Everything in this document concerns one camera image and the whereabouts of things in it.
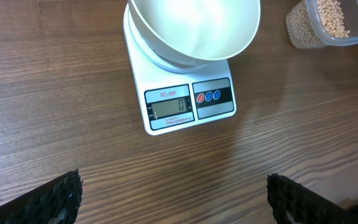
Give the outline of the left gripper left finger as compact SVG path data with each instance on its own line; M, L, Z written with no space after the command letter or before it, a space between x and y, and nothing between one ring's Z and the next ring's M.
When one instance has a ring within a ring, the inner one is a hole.
M81 206L82 193L79 170L69 171L1 205L0 224L73 224Z

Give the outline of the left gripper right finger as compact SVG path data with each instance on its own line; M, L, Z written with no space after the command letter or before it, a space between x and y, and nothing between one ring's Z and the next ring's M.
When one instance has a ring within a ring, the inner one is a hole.
M358 216L279 174L267 177L267 201L279 224L357 224Z

